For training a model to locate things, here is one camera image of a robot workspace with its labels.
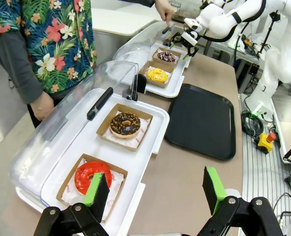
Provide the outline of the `person's left hand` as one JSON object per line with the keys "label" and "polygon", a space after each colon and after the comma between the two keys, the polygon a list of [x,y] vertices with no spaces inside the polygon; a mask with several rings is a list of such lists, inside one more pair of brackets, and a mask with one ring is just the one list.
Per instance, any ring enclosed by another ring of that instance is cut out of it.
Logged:
{"label": "person's left hand", "polygon": [[155,0],[155,8],[159,13],[161,19],[169,26],[174,8],[170,5],[168,0]]}

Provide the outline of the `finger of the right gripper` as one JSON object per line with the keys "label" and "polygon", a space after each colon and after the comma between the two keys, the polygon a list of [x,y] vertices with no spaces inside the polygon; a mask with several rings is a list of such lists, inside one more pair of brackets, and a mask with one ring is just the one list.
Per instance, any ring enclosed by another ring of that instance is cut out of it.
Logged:
{"label": "finger of the right gripper", "polygon": [[196,46],[188,47],[187,54],[184,56],[184,60],[194,57],[197,52],[198,52],[198,47]]}
{"label": "finger of the right gripper", "polygon": [[180,32],[176,32],[172,37],[171,37],[171,44],[170,48],[173,48],[175,45],[181,45],[183,40]]}

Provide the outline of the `person's right hand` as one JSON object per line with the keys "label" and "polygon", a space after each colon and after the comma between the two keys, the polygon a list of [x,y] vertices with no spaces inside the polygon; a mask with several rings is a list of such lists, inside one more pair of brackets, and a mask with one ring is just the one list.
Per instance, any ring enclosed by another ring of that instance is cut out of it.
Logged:
{"label": "person's right hand", "polygon": [[54,109],[54,100],[46,92],[42,92],[38,99],[30,104],[34,116],[42,121],[46,119]]}

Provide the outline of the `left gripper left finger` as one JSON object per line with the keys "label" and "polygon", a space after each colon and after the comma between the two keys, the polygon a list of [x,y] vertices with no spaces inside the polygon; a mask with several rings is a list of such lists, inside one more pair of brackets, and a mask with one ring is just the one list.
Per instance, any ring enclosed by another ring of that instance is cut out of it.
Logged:
{"label": "left gripper left finger", "polygon": [[104,173],[96,173],[84,200],[60,210],[44,209],[34,232],[35,236],[106,236],[101,225],[109,188]]}

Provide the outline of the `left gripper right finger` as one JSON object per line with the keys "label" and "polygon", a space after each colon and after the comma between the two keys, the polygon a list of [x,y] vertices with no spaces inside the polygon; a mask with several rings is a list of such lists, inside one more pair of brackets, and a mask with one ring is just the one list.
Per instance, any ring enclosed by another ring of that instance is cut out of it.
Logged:
{"label": "left gripper right finger", "polygon": [[240,228],[246,236],[281,236],[282,230],[265,197],[250,202],[228,195],[214,167],[204,167],[202,184],[212,217],[199,236],[225,236],[230,228]]}

